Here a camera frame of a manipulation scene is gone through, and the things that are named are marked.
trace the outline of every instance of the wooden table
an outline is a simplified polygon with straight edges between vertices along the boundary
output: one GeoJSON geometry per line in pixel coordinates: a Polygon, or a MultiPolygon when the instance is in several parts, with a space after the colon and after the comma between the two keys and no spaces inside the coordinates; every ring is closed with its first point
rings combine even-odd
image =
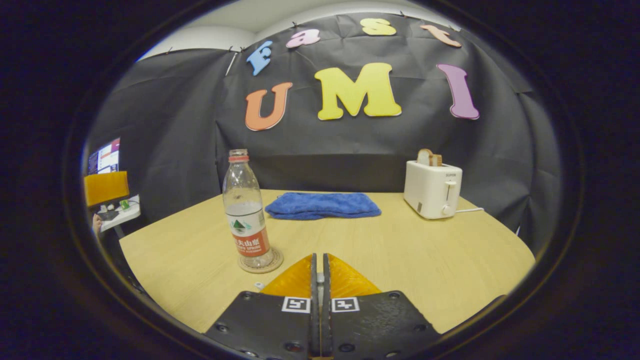
{"type": "MultiPolygon", "coordinates": [[[[266,206],[282,190],[263,190],[266,206]]],[[[527,246],[484,211],[426,220],[402,193],[368,193],[382,215],[277,220],[265,213],[269,240],[284,263],[268,274],[238,267],[222,196],[201,202],[120,240],[134,274],[168,313],[205,332],[244,290],[258,291],[313,252],[329,252],[381,291],[404,292],[438,332],[445,332],[509,293],[528,273],[527,246]]],[[[460,199],[458,209],[476,208],[460,199]]],[[[322,261],[318,261],[319,271],[322,261]]]]}

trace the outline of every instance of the person's hand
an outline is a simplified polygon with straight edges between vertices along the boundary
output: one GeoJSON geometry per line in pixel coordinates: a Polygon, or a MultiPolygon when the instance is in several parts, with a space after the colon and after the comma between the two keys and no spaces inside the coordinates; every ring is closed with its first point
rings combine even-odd
{"type": "Polygon", "coordinates": [[[102,227],[102,219],[98,214],[93,214],[93,233],[98,236],[100,234],[100,228],[102,227]]]}

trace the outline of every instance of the ceiling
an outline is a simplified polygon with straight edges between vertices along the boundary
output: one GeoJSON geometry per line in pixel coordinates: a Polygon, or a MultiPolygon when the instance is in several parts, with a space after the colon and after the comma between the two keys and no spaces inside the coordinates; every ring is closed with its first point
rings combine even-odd
{"type": "MultiPolygon", "coordinates": [[[[275,24],[281,19],[296,15],[305,10],[330,4],[352,3],[345,0],[239,0],[218,8],[185,25],[192,26],[228,26],[252,33],[258,33],[275,24]]],[[[407,0],[384,0],[385,5],[400,4],[407,7],[421,9],[422,7],[407,0]]]]}

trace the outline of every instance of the plastic water bottle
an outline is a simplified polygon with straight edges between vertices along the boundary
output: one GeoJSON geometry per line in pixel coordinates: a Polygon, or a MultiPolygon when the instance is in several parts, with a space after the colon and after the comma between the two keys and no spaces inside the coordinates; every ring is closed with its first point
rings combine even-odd
{"type": "Polygon", "coordinates": [[[229,169],[222,185],[222,199],[242,263],[256,269],[267,267],[274,255],[264,224],[260,186],[249,167],[246,149],[229,151],[229,169]]]}

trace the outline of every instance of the white toaster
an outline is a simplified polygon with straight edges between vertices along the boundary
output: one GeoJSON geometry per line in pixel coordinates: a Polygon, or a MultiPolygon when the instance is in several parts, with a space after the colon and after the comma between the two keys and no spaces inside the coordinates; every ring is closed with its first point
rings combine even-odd
{"type": "Polygon", "coordinates": [[[407,161],[404,200],[423,218],[449,218],[458,208],[461,183],[462,169],[459,167],[407,161]]]}

